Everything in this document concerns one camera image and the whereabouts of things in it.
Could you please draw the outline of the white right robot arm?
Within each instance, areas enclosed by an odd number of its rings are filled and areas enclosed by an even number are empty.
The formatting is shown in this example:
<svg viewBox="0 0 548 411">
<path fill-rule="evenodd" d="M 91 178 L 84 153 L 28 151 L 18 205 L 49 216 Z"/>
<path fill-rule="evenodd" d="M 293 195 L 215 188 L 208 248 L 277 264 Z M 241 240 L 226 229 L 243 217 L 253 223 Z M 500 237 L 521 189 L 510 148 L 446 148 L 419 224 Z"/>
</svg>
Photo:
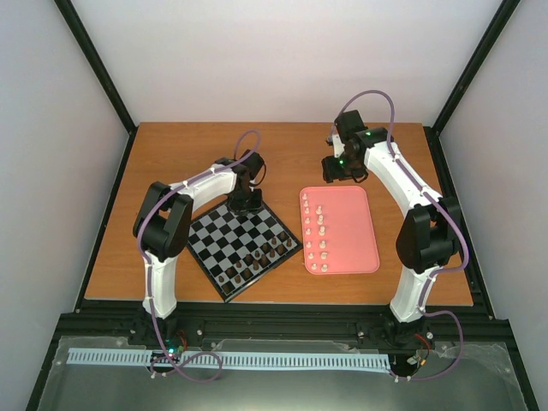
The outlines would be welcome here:
<svg viewBox="0 0 548 411">
<path fill-rule="evenodd" d="M 356 110 L 339 114 L 334 127 L 337 132 L 328 139 L 334 153 L 321 161 L 324 181 L 361 183 L 374 174 L 403 215 L 396 238 L 402 273 L 383 328 L 375 334 L 400 348 L 423 329 L 426 301 L 438 272 L 466 244 L 461 207 L 420 177 L 386 128 L 369 128 Z"/>
</svg>

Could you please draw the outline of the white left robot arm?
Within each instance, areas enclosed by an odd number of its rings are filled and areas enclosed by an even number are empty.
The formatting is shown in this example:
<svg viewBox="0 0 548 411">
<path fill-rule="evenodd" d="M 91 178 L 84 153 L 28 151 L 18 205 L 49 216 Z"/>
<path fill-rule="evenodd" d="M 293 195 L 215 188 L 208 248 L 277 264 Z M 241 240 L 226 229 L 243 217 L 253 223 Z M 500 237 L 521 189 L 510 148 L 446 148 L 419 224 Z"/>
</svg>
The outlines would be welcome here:
<svg viewBox="0 0 548 411">
<path fill-rule="evenodd" d="M 255 178 L 265 160 L 250 150 L 235 160 L 220 158 L 206 171 L 170 185 L 154 182 L 134 222 L 133 235 L 145 267 L 142 306 L 154 318 L 147 332 L 159 344 L 172 343 L 177 322 L 169 316 L 176 308 L 175 280 L 179 254 L 188 244 L 194 211 L 222 195 L 235 215 L 262 207 L 262 192 Z"/>
</svg>

